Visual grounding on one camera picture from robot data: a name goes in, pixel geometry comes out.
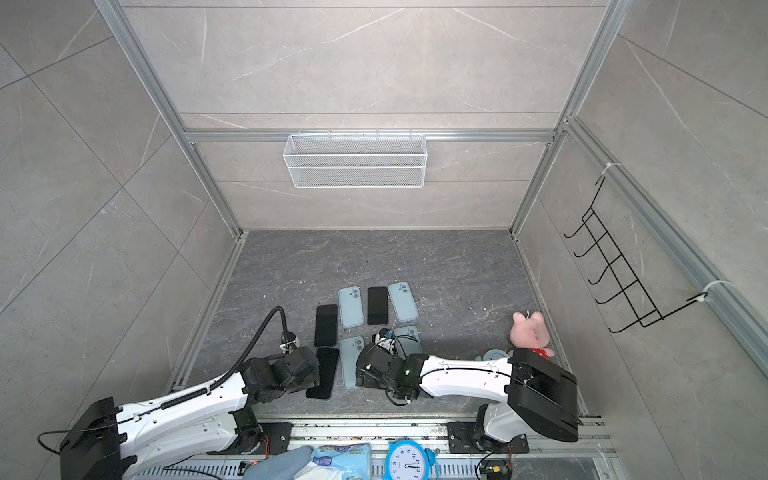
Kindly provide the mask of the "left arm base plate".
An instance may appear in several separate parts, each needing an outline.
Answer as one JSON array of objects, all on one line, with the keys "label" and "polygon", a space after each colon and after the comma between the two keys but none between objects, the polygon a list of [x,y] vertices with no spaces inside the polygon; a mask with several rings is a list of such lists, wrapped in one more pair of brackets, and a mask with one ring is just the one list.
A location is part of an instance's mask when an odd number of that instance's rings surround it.
[{"label": "left arm base plate", "polygon": [[288,450],[294,424],[273,422],[254,424],[245,429],[235,428],[235,440],[227,448],[208,451],[208,455],[266,455]]}]

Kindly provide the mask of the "grey-green phone case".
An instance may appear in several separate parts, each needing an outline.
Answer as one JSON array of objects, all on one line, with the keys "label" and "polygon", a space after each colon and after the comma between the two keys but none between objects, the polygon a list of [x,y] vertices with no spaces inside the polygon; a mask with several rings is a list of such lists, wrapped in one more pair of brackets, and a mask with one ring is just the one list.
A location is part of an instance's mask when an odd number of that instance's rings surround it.
[{"label": "grey-green phone case", "polygon": [[394,330],[395,348],[397,355],[403,359],[411,354],[421,354],[423,348],[416,327],[407,326]]}]

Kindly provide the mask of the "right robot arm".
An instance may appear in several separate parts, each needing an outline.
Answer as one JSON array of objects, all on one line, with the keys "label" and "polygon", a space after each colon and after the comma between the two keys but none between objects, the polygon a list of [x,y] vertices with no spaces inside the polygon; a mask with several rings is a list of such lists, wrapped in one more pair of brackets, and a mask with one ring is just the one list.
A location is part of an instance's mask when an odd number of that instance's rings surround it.
[{"label": "right robot arm", "polygon": [[405,402],[422,395],[484,399],[475,424],[479,443],[506,444],[533,432],[565,443],[579,439],[576,377],[531,350],[470,361],[423,353],[401,358],[370,344],[356,359],[355,375],[357,386]]}]

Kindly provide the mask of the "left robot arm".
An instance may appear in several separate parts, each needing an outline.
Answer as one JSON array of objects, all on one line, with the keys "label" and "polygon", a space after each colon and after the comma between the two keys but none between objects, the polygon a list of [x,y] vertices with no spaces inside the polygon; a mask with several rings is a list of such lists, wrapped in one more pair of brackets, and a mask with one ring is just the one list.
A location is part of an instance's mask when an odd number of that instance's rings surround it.
[{"label": "left robot arm", "polygon": [[222,375],[153,400],[92,403],[62,439],[63,479],[132,479],[144,470],[205,454],[250,453],[267,437],[253,407],[320,382],[314,351],[250,358]]}]

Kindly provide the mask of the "black phone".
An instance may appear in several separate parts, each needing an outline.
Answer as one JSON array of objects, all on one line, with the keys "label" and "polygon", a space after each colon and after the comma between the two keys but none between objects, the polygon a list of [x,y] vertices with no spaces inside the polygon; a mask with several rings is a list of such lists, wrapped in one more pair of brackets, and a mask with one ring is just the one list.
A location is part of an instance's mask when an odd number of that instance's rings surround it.
[{"label": "black phone", "polygon": [[367,291],[367,324],[387,325],[389,323],[388,288],[369,287]]},{"label": "black phone", "polygon": [[319,384],[308,389],[306,397],[308,399],[329,400],[332,396],[340,350],[320,347],[317,349],[316,356],[319,361]]},{"label": "black phone", "polygon": [[316,309],[314,346],[333,347],[338,340],[338,306],[320,305]]}]

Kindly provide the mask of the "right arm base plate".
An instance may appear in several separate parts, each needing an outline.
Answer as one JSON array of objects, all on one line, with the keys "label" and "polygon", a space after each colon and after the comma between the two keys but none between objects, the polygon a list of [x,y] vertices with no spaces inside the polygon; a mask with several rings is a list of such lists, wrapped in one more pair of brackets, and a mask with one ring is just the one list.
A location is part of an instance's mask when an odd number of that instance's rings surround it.
[{"label": "right arm base plate", "polygon": [[525,434],[504,443],[491,439],[480,432],[473,422],[449,422],[446,424],[448,449],[451,454],[527,454],[530,452]]}]

